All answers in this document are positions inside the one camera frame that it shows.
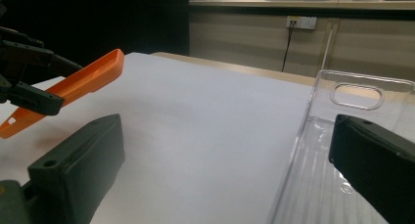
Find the white table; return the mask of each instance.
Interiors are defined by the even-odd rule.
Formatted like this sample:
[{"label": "white table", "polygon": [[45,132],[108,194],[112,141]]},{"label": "white table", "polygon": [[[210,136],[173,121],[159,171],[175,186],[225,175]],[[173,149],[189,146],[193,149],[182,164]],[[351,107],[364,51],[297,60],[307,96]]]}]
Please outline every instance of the white table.
[{"label": "white table", "polygon": [[[91,223],[266,223],[310,91],[130,54],[111,84],[0,139],[0,180],[27,182],[37,158],[87,122],[119,113],[126,161]],[[1,119],[12,108],[0,105]]]}]

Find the orange handle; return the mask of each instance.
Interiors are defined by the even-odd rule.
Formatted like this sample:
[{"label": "orange handle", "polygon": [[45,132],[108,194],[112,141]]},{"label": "orange handle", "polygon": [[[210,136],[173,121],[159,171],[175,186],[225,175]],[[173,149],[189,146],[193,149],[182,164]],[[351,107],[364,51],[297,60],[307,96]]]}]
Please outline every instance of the orange handle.
[{"label": "orange handle", "polygon": [[[117,79],[122,73],[124,55],[116,49],[89,66],[47,89],[64,98],[62,107],[90,92],[95,92]],[[9,138],[45,117],[44,114],[18,108],[0,126],[0,137]]]}]

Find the clear plastic container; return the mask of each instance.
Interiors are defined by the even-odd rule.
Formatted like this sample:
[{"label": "clear plastic container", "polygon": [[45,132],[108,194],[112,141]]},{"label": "clear plastic container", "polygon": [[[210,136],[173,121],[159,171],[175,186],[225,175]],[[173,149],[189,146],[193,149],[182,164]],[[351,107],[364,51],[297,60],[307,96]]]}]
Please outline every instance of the clear plastic container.
[{"label": "clear plastic container", "polygon": [[414,87],[407,80],[321,70],[270,223],[388,223],[329,162],[334,121],[339,113],[361,117],[415,142]]}]

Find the power cord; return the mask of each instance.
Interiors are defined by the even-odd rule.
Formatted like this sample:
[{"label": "power cord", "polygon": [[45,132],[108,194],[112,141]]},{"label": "power cord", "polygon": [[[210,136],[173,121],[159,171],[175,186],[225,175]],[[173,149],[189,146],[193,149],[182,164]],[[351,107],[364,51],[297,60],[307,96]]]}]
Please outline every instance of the power cord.
[{"label": "power cord", "polygon": [[290,26],[288,28],[288,43],[287,43],[287,49],[286,49],[286,54],[284,55],[283,68],[281,69],[281,72],[284,72],[285,62],[287,60],[288,48],[290,47],[291,35],[293,34],[293,30],[294,30],[294,25],[295,24],[296,24],[296,21],[290,21]]}]

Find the electrical outlet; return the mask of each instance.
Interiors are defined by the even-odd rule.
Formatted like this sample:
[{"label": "electrical outlet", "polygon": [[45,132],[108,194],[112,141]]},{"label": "electrical outlet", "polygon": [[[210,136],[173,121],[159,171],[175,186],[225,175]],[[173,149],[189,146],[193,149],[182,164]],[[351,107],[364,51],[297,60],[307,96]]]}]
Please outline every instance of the electrical outlet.
[{"label": "electrical outlet", "polygon": [[294,24],[295,28],[300,28],[301,25],[301,17],[296,17],[296,16],[288,16],[287,17],[287,23],[286,23],[286,27],[290,27],[291,22],[296,22]]},{"label": "electrical outlet", "polygon": [[317,18],[288,16],[286,27],[290,27],[291,22],[296,22],[294,24],[294,28],[315,29],[315,25],[317,24]]}]

